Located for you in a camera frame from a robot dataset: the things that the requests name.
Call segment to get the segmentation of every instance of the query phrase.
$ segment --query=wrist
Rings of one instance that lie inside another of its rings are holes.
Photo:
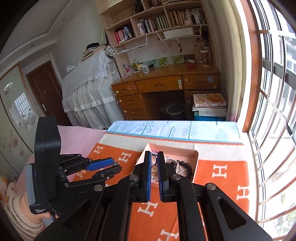
[[[25,203],[24,196],[20,197],[19,205],[20,205],[21,212],[29,221],[31,221],[32,223],[35,223],[35,224],[39,224],[42,221],[42,218],[40,218],[37,215],[33,215],[31,213],[28,204]]]

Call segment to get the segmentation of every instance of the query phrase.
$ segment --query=ceiling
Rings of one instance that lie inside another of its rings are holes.
[[[26,12],[7,40],[0,53],[0,72],[24,53],[52,44],[68,20],[87,2],[89,0],[39,0]]]

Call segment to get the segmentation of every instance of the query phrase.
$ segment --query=door frame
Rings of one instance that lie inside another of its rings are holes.
[[[29,86],[30,86],[30,88],[31,88],[31,90],[32,90],[32,93],[33,93],[33,95],[34,95],[34,97],[35,97],[35,99],[36,99],[36,101],[37,101],[37,104],[39,105],[40,109],[42,110],[42,112],[43,112],[43,114],[44,114],[45,116],[47,116],[46,111],[45,111],[44,107],[42,106],[42,104],[41,104],[41,102],[40,102],[40,100],[39,100],[37,94],[36,94],[35,91],[34,91],[34,88],[33,88],[32,84],[31,84],[31,82],[30,82],[30,80],[29,80],[29,75],[30,75],[31,73],[33,73],[34,71],[36,71],[37,69],[39,69],[40,67],[44,66],[45,64],[48,64],[48,62],[50,62],[50,65],[51,65],[51,67],[52,67],[52,70],[53,70],[53,72],[54,72],[54,75],[55,75],[55,77],[56,77],[56,79],[57,79],[57,82],[58,82],[58,84],[59,84],[59,86],[60,86],[59,79],[57,78],[57,74],[56,74],[56,72],[54,71],[54,67],[53,67],[53,65],[52,65],[51,60],[46,61],[45,63],[39,65],[37,68],[33,69],[32,71],[30,71],[29,73],[26,74],[26,77],[27,77],[27,80],[28,80]]]

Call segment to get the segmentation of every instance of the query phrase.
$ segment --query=pink bedsheet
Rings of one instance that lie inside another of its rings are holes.
[[[87,157],[96,143],[103,137],[106,130],[95,130],[80,126],[58,126],[59,134],[62,140],[61,154],[81,153]],[[28,160],[33,163],[34,154]],[[23,195],[25,193],[25,169],[23,169],[16,183],[16,193]]]

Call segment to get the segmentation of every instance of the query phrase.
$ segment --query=white box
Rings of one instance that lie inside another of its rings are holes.
[[[194,35],[193,28],[178,28],[163,32],[166,39]]]

